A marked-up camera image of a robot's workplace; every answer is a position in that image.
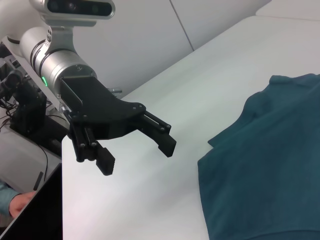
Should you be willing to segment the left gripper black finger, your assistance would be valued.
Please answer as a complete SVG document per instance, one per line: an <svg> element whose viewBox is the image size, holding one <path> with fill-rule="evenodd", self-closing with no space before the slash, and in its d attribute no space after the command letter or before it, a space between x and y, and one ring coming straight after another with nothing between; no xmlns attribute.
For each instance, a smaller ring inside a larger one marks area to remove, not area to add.
<svg viewBox="0 0 320 240"><path fill-rule="evenodd" d="M177 141L170 136L172 126L148 111L137 121L137 129L151 138L168 158L173 156Z"/></svg>
<svg viewBox="0 0 320 240"><path fill-rule="evenodd" d="M115 158L105 147L102 147L90 127L82 126L72 121L69 128L76 161L95 161L96 166L104 176L110 176L115 166Z"/></svg>

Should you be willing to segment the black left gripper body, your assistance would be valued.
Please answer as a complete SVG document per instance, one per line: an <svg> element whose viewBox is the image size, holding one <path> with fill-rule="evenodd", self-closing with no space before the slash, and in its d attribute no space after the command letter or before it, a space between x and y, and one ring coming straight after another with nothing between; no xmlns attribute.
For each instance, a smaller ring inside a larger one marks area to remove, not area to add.
<svg viewBox="0 0 320 240"><path fill-rule="evenodd" d="M97 140L120 138L131 133L133 122L146 112L146 107L140 103L115 97L93 76L63 78L59 89L73 121L90 128Z"/></svg>

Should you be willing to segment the bare person hand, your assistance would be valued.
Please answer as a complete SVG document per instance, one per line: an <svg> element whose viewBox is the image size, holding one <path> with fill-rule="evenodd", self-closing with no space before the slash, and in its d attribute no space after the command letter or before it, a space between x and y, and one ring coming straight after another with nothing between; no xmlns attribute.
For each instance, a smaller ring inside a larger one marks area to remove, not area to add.
<svg viewBox="0 0 320 240"><path fill-rule="evenodd" d="M35 194L36 192L32 191L16 195L9 204L8 210L10 215L15 219Z"/></svg>

